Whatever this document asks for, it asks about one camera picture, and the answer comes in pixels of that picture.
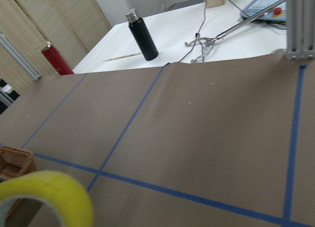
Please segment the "red button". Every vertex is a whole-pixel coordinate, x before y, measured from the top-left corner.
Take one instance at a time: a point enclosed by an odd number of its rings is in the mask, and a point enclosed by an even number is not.
[[[281,7],[274,8],[274,15],[279,15],[282,13]]]

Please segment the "red cylinder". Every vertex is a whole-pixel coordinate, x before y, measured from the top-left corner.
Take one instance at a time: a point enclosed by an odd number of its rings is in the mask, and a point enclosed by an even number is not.
[[[52,45],[46,46],[41,53],[51,63],[60,75],[74,74],[70,66],[66,63],[59,51]]]

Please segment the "yellow curved object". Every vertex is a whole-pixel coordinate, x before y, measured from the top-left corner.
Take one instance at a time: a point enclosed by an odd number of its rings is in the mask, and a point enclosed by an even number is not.
[[[57,171],[37,171],[0,183],[0,226],[7,211],[22,197],[51,205],[63,227],[92,227],[93,207],[82,185]]]

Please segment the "bamboo blind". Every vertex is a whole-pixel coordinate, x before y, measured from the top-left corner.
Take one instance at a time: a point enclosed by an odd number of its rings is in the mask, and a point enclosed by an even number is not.
[[[0,0],[0,3],[0,31],[40,75],[54,74],[56,71],[41,54],[46,40],[14,0]],[[32,84],[29,75],[2,47],[0,63],[0,77],[17,93],[23,93]]]
[[[88,52],[111,28],[95,0],[51,1],[64,14],[71,30]]]
[[[55,46],[74,68],[87,54],[71,31],[68,21],[50,0],[17,0],[42,34]]]

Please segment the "red emergency stop button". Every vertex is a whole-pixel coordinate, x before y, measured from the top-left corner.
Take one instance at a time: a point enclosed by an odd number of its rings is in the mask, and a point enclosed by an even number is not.
[[[283,15],[283,11],[282,11],[281,7],[274,8],[274,14],[272,16],[278,17],[280,15]]]

